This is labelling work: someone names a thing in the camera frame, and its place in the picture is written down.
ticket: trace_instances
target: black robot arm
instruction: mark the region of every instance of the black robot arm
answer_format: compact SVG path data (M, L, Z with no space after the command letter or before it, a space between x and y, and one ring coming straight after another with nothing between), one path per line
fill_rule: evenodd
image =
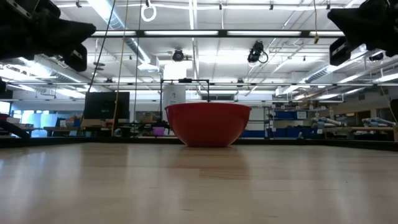
M81 44L95 31L93 24L60 19L49 0L0 2L0 60L34 55L59 55L72 69L87 69L87 50Z
M330 45L330 64L340 65L362 44L381 49L388 57L398 54L398 0L367 0L359 8L332 9L328 18L343 31Z

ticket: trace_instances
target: ceiling camera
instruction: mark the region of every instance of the ceiling camera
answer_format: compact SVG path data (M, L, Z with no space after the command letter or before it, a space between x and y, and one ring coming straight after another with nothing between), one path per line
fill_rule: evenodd
M173 54L173 61L174 62L182 62L184 60L184 54L182 53L181 49L175 50Z
M266 60L261 60L263 55L266 56ZM248 56L248 62L249 63L268 62L268 55L264 51L264 45L262 44L262 41L256 41L256 43L253 45L253 48L250 50Z

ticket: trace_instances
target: bowl rim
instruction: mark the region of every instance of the bowl rim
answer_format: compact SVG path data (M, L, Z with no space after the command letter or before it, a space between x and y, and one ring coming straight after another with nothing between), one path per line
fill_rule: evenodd
M250 110L252 110L252 108L250 106L246 106L246 105L240 105L240 104L236 104L236 103L212 103L212 102L200 102L200 103L179 103L179 104L174 104L174 105L169 105L166 106L165 109L171 108L171 107L176 107L176 106L180 106L180 105L204 105L204 104L213 104L213 105L234 105L234 106L238 106L238 107L242 107L242 108L248 108Z

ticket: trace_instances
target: window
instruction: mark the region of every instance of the window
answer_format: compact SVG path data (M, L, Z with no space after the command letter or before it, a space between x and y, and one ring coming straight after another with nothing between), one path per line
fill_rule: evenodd
M0 113L9 114L11 104L8 102L0 101Z

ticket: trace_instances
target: metal ring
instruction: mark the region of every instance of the metal ring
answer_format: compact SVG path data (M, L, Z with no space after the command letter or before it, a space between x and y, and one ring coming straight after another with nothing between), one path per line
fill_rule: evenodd
M150 18L146 18L145 9L149 9L149 8L153 9L154 13L153 13L153 15ZM148 6L148 7L142 7L141 8L141 17L142 17L142 20L145 21L145 22L153 21L155 19L156 15L157 15L157 12L156 12L156 7L155 6Z

